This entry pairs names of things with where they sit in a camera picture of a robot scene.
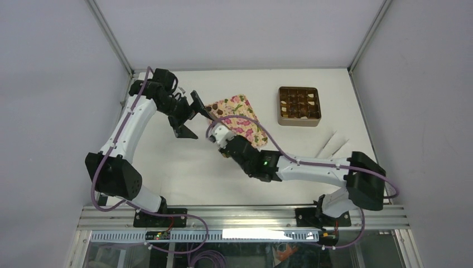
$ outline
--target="metal frame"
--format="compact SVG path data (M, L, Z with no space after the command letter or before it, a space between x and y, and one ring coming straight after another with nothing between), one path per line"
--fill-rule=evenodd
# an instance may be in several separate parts
M91 230L75 232L73 245L66 262L67 268L82 268L85 256L87 255L91 235Z
M169 243L169 251L176 249L176 243ZM174 253L167 254L166 268L174 268Z
M231 229L229 230L232 234L231 237L228 234L225 235L223 231L209 230L206 243L229 243L229 242L240 242L240 243L271 243L271 242L317 242L318 241L318 230L310 228L292 228L284 231L273 230L275 235L284 235L280 238L261 238L248 234L249 229ZM91 242L96 243L123 243L123 244L134 244L134 243L200 243L205 239L206 232L204 230L188 231L184 229L173 229L169 239L165 240L147 240L146 233L148 230L140 231L94 231L90 239Z
M406 268L423 268L424 265L412 235L412 230L394 230L394 234L400 256L404 260Z
M379 11L376 14L376 17L374 18L373 23L371 23L371 26L368 29L368 32L363 38L363 41L361 42L361 45L358 48L358 51L356 52L355 57L351 61L350 65L348 66L348 72L350 73L350 75L353 73L353 70L355 70L356 65L358 64L358 61L360 60L365 49L368 47L369 43L373 39L373 35L375 34L376 30L378 29L378 26L383 20L384 15L386 15L386 12L388 11L392 1L393 0L384 0L384 2L381 4L381 7L379 8Z
M105 17L99 8L99 5L95 0L85 0L85 3L89 7L92 15L94 15L95 19L97 20L97 23L99 24L105 38L107 38L108 42L110 43L110 46L112 47L113 52L115 52L115 54L117 55L118 60L120 60L120 63L123 65L128 75L133 76L132 66L128 61L127 57L125 56L125 53L123 52L122 48L120 47L117 38L112 32L112 29L105 20Z
M205 220L209 229L226 228L295 228L295 208L313 207L312 205L264 205L264 206L169 206L169 208L187 208L187 213ZM127 205L119 206L111 212L100 212L94 207L84 207L77 230L164 230L166 228L134 228L135 210ZM351 227L340 230L358 230L361 226L361 213L351 210ZM195 219L187 220L186 228L176 230L202 230L203 224ZM367 230L410 229L406 212L402 205L385 205L381 211L365 211Z
M361 251L361 246L359 244L354 244L353 247L350 248L350 254L351 254L352 263L355 265L355 268L365 267L363 253Z

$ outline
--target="gray wall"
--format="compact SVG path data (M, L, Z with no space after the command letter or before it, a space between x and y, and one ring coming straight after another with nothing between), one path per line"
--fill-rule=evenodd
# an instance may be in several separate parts
M472 14L471 0L393 1L354 74L425 267L473 262Z
M85 1L0 3L0 267L63 267L127 77Z
M97 0L136 69L347 67L383 0Z

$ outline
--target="cable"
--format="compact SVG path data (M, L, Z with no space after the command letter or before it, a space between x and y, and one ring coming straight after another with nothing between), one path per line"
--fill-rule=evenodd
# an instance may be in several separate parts
M186 243L186 249L187 251L189 251L189 243ZM191 254L190 253L187 254L187 266L191 267Z
M148 66L148 68L146 69L146 74L144 76L144 80L143 80L143 84L141 85L141 88L139 89L139 92L136 96L136 99L134 100L133 104L131 105L130 107L130 111L127 113L127 115L125 116L125 118L123 119L123 122L122 124L120 125L120 127L118 128L118 131L117 131L117 134L115 135L115 138L113 138L113 144L117 143L119 137L120 137L120 134L122 134L122 131L123 129L125 128L125 125L127 124L130 116L132 115L133 113L133 110L134 108L136 107L141 95L143 94L143 91L144 91L144 88L146 87L146 83L148 81L148 76L149 76L149 73L153 73L153 70L151 69L151 67ZM159 248L159 247L156 247L154 245L151 245L152 248L156 249L156 250L159 250L159 251L162 251L162 252L166 252L166 253L174 253L174 254L186 254L186 253L192 253L192 252L195 252L197 250L199 250L203 245L204 243L207 241L208 239L208 236L209 236L209 226L207 225L207 223L200 217L198 216L195 216L195 215L190 215L190 214L159 214L159 213L155 213L155 212L151 212L151 211L148 211L146 209L142 209L140 207L138 207L137 205L135 204L132 204L131 202L128 202L127 200L121 200L120 202L118 202L117 204L111 206L110 208L102 208L101 206L99 206L99 204L97 203L97 200L95 199L95 186L97 184L97 180L98 180L98 177L99 177L99 174L100 174L100 171L102 170L102 167L104 166L105 164L105 161L107 160L107 158L110 156L110 154L112 153L114 147L110 147L108 148L107 152L105 153L105 155L103 156L102 160L100 161L96 171L95 171L95 174L94 174L94 177L92 178L92 187L90 188L90 198L92 199L92 204L94 205L94 207L99 210L99 211L102 211L102 212L109 212L109 211L112 211L114 209L116 209L119 205L123 204L123 203L127 203L130 207L134 208L134 209L137 209L137 210L140 210L146 214L149 214L149 215L152 215L152 216L156 216L156 217L189 217L189 218L195 218L195 219L198 219L199 221L201 221L203 224L204 224L204 227L205 227L205 238L204 240L193 250L190 250L190 251L169 251L169 250L165 250L165 249L162 249L162 248Z
M169 224L169 227L167 227L167 230L165 232L169 231L172 229L172 226L174 225L174 217L169 217L171 219L171 224Z
M339 221L335 221L334 234L335 234L335 235L338 235L338 233L339 233Z
M189 267L195 267L196 263L200 260L207 259L214 264L214 268L225 268L227 263L222 253L215 250L205 250L196 253L189 262Z
M347 165L339 165L337 166L336 164L327 164L327 163L317 163L317 162L307 162L307 161L297 161L296 159L290 157L289 155L287 155L287 153L285 153L281 147L278 145L278 143L276 143L276 141L273 139L273 137L271 136L271 134L256 120L252 119L252 118L248 118L246 116L237 116L237 115L231 115L231 116L224 116L224 117L220 117L220 118L216 118L210 125L209 127L207 128L207 131L205 133L205 137L206 138L209 138L209 132L210 130L219 122L225 120L225 119L230 119L230 118L241 118L241 119L245 119L245 120L248 120L250 122L253 122L255 125L257 125L258 127L260 127L267 135L268 135L268 138L273 142L274 146L278 149L278 151L287 159L289 159L289 161L292 161L292 162L297 162L299 164L302 164L302 165L309 165L309 166L324 166L324 167L327 167L327 168L341 168L341 169L348 169L348 170L353 170L353 171L359 171L359 172L364 172L364 173L367 173L367 174L370 174L370 175L373 175L373 176L376 176L378 177L379 179L382 179L384 182L388 183L389 185L391 185L391 187L395 190L395 193L393 195L389 195L387 197L383 197L383 198L394 198L394 197L397 197L399 195L399 189L393 185L389 180L388 178L386 178L385 176L379 174L379 173L376 173L374 171L371 171L369 169L363 169L362 167L357 167L357 166L347 166Z

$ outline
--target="pink floral pattern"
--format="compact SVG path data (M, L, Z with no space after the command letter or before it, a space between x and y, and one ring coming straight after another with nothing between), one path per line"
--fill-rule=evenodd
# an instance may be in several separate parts
M213 107L215 104L217 104L218 108L212 108L211 112L219 118L236 114L246 116L256 121L258 120L252 106L250 105L250 102L248 101L248 98L243 94L235 95L228 99L219 100L218 102L208 105L208 107ZM248 120L241 118L229 118L223 120L222 122L227 125L234 133L245 137L255 148L262 147L268 143L268 136L266 133L264 133L260 128Z
M240 119L236 122L237 125L242 125L242 126L249 126L251 125L251 122L248 121L248 120L243 120L243 119Z
M236 132L236 133L243 133L243 129L241 127L233 127L231 128L232 131Z
M231 99L230 99L231 102L234 102L234 103L239 103L240 102L240 97L238 95L236 96L233 96Z

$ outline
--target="orange wire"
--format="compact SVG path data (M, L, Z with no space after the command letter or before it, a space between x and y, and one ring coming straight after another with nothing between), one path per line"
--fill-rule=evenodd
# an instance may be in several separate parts
M172 228L172 226L174 225L174 217L170 217L170 218L171 218L171 224L169 225L167 230L165 230L165 232L169 231Z

